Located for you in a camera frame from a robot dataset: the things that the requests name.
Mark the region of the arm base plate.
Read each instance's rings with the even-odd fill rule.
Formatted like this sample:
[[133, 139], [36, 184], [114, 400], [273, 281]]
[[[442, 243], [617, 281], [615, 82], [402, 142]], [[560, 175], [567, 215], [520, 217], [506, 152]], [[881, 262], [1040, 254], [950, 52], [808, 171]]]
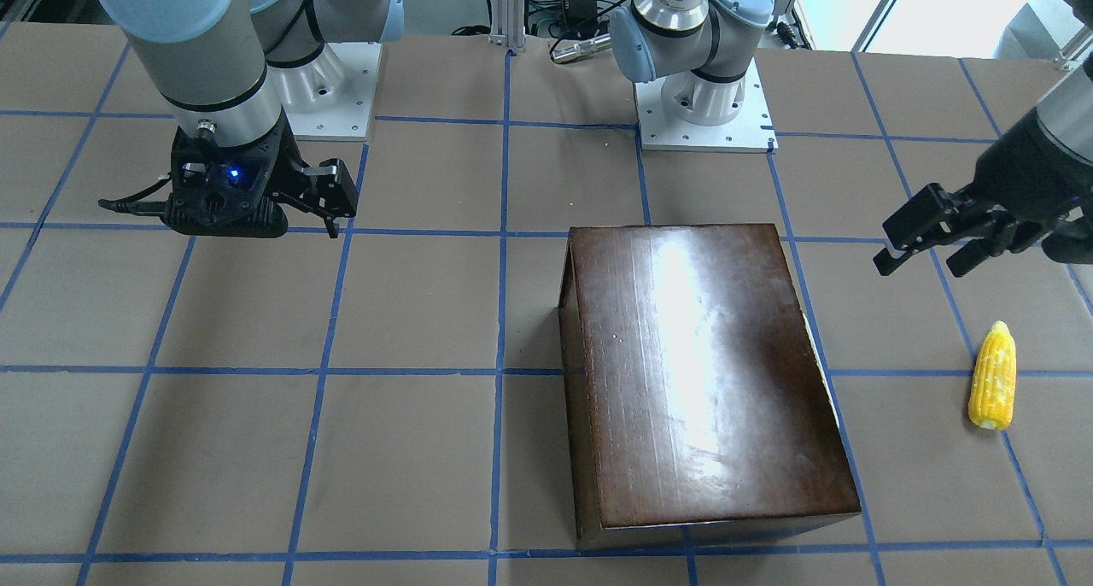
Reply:
[[772, 153], [780, 146], [755, 61], [730, 83], [673, 73], [635, 84], [634, 96], [645, 150]]
[[299, 141], [361, 142], [371, 134], [381, 44], [326, 44], [312, 63], [269, 66]]

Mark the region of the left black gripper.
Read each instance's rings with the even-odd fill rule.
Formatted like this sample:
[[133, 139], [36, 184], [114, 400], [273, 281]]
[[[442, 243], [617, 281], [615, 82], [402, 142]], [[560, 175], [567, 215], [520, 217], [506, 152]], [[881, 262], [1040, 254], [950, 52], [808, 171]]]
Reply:
[[[957, 241], [969, 241], [950, 256], [952, 276], [963, 278], [1003, 251], [1026, 250], [1043, 239], [1043, 253], [1058, 263], [1090, 263], [1090, 214], [1065, 220], [1080, 206], [1090, 211], [1090, 161], [1080, 159], [1049, 134], [1031, 108], [976, 162], [969, 196], [926, 185], [883, 221], [885, 247], [872, 262], [879, 276], [892, 276], [912, 255]], [[972, 228], [973, 198], [1000, 206], [1006, 214], [987, 216]]]

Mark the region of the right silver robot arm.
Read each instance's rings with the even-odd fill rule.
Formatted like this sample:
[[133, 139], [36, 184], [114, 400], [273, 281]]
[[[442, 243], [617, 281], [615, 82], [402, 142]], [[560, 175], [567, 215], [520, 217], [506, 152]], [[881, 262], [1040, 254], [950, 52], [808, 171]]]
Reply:
[[338, 237], [338, 220], [359, 213], [359, 186], [340, 159], [309, 165], [289, 116], [346, 95], [333, 45], [398, 40], [402, 0], [98, 2], [177, 122], [167, 173], [101, 208], [230, 238], [281, 237], [295, 208]]

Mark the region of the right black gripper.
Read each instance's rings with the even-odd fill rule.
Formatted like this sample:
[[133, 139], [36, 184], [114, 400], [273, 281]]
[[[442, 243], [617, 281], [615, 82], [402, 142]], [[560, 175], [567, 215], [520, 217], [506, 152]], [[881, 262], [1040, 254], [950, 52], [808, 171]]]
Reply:
[[[221, 149], [216, 156], [199, 149], [177, 128], [169, 151], [172, 192], [164, 223], [173, 231], [199, 237], [278, 238], [287, 232], [285, 212], [268, 188], [303, 168], [286, 114], [269, 132], [243, 146]], [[342, 159], [304, 168], [301, 196], [286, 204], [319, 216], [329, 238], [338, 238], [339, 219], [359, 213], [359, 188]]]

